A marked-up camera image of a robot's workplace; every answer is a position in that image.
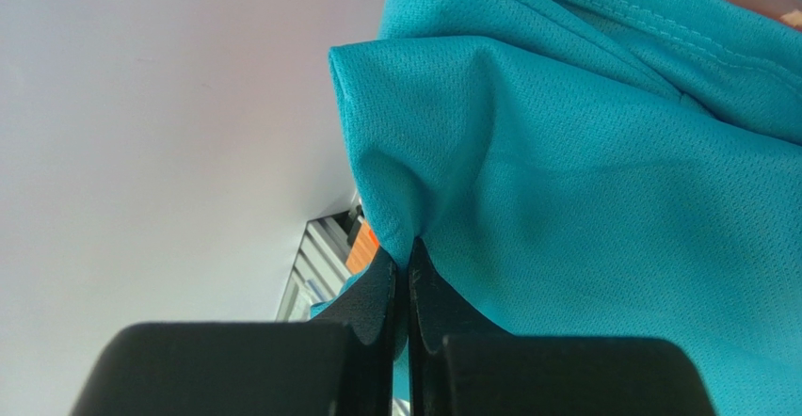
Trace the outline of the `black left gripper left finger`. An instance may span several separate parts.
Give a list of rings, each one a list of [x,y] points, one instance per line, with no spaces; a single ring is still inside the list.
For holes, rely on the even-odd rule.
[[[388,415],[397,267],[379,250],[315,318],[141,323],[104,348],[76,415]]]

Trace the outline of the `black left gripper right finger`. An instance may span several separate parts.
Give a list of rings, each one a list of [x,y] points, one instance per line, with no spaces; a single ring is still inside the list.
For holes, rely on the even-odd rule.
[[[711,415],[695,364],[656,338],[518,336],[409,257],[409,389],[415,415]]]

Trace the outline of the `blue t shirt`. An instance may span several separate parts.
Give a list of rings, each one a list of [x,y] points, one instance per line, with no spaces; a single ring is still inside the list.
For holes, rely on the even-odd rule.
[[[801,35],[724,0],[386,0],[329,51],[364,215],[524,335],[660,337],[801,411]]]

